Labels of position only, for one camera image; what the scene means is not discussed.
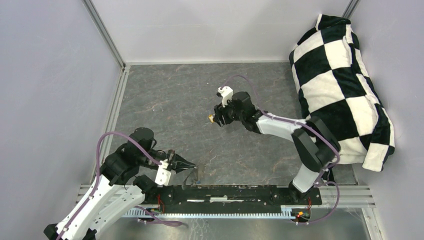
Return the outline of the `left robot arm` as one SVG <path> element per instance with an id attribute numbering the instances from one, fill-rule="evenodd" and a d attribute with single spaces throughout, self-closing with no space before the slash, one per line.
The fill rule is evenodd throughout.
<path id="1" fill-rule="evenodd" d="M 109 135 L 126 143 L 100 162 L 100 146 Z M 157 198 L 158 186 L 168 186 L 173 173 L 195 169 L 174 150 L 155 150 L 154 132 L 146 127 L 125 135 L 103 134 L 96 147 L 96 176 L 89 190 L 60 222 L 49 224 L 44 234 L 49 240 L 98 240 L 125 213 L 141 203 Z"/>

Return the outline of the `yellow capped key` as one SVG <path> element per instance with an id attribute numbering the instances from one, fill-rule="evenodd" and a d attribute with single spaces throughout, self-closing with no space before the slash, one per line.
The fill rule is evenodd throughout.
<path id="1" fill-rule="evenodd" d="M 215 115 L 214 115 L 214 114 L 210 114 L 210 115 L 208 116 L 208 119 L 209 119 L 209 121 L 210 121 L 211 123 L 215 123 Z"/>

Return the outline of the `metal keyring plate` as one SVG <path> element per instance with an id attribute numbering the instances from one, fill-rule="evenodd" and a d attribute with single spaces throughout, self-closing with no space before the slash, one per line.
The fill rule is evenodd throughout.
<path id="1" fill-rule="evenodd" d="M 184 179 L 181 189 L 186 190 L 190 186 L 197 185 L 197 181 L 201 181 L 205 173 L 205 164 L 200 163 L 196 166 L 196 168 L 193 168 L 192 171 L 188 174 L 188 176 Z"/>

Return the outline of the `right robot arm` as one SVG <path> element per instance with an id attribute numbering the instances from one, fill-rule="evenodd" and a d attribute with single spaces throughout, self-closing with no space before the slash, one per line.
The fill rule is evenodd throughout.
<path id="1" fill-rule="evenodd" d="M 228 87 L 217 90 L 221 102 L 214 106 L 211 122 L 219 126 L 240 122 L 250 132 L 272 135 L 294 143 L 302 165 L 289 184 L 289 199 L 302 204 L 309 198 L 309 190 L 318 184 L 320 174 L 338 160 L 340 144 L 325 123 L 318 117 L 291 119 L 257 108 L 248 92 L 233 92 Z"/>

